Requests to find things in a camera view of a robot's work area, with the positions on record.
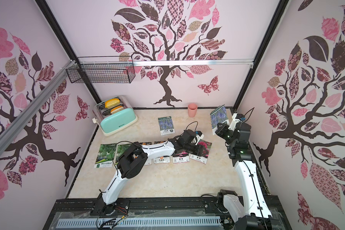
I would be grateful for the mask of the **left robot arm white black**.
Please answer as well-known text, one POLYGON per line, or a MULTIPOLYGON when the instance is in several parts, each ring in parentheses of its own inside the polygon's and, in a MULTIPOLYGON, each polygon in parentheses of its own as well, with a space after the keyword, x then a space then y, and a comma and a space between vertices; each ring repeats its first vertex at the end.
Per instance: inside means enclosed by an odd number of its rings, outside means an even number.
POLYGON ((105 191, 100 193, 103 203, 105 205, 115 204, 127 180, 137 176, 148 160, 172 156, 181 150, 195 155, 202 154, 203 146, 198 143, 203 138, 204 134, 201 131, 187 129, 181 135, 159 144, 142 145, 132 142, 119 157, 116 172, 110 184, 105 191))

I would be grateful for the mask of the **green plant seed packet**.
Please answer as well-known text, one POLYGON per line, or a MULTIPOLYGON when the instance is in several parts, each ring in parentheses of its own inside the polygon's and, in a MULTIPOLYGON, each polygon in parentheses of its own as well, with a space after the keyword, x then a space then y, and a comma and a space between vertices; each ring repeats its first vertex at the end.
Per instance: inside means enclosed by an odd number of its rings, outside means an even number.
POLYGON ((101 144, 97 153, 97 158, 94 168, 109 168, 113 167, 115 154, 117 151, 117 144, 101 144))

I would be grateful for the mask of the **pink flower seed packet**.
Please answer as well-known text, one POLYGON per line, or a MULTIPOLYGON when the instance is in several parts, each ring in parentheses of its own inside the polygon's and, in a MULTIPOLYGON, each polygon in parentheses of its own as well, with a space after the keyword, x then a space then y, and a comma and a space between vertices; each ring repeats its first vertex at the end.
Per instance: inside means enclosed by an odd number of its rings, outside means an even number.
POLYGON ((189 153, 182 152, 172 157, 173 163, 188 163, 190 162, 189 153))

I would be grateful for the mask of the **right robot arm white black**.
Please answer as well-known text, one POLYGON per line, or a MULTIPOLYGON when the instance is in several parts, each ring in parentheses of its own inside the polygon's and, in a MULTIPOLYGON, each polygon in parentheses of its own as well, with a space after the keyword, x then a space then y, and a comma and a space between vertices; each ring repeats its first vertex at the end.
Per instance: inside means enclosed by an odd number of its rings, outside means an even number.
POLYGON ((243 203, 237 195, 223 194, 222 203, 229 212, 235 230, 275 230, 274 219, 259 184, 255 158, 249 145, 251 126, 244 122, 218 123, 216 135, 225 140, 242 187, 243 203))

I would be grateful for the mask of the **pink flower packet edge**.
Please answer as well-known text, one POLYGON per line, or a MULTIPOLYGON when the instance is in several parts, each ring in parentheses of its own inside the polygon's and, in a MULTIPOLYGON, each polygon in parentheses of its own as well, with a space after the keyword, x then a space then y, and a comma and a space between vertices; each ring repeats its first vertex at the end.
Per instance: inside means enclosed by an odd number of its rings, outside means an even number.
POLYGON ((198 153, 198 155, 191 154, 190 159, 206 164, 208 161, 212 143, 205 140, 201 140, 197 145, 200 147, 200 152, 198 153))

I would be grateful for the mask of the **lavender seed packet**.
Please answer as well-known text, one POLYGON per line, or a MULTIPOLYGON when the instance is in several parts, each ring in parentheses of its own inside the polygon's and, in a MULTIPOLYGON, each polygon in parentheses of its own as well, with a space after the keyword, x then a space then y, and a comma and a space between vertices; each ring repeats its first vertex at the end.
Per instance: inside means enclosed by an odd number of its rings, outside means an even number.
POLYGON ((160 117, 158 118, 159 129, 161 136, 170 135, 175 133, 172 117, 160 117))
POLYGON ((225 105, 221 105, 215 108, 210 113, 211 127, 213 135, 216 135, 216 130, 218 129, 218 123, 229 124, 229 118, 227 116, 227 111, 225 105))

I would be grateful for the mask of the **marigold seed packet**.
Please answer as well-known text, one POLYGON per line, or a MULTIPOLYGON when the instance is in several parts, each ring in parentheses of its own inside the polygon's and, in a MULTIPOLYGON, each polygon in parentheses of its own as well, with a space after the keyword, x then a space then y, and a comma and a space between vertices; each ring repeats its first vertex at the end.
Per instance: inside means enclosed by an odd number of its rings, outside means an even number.
POLYGON ((161 157, 153 159, 154 164, 162 164, 162 163, 170 163, 170 162, 171 162, 170 156, 161 156, 161 157))
MULTIPOLYGON (((152 142, 141 142, 141 145, 151 145, 152 142)), ((146 165, 152 165, 152 160, 151 159, 147 159, 144 166, 146 165)))

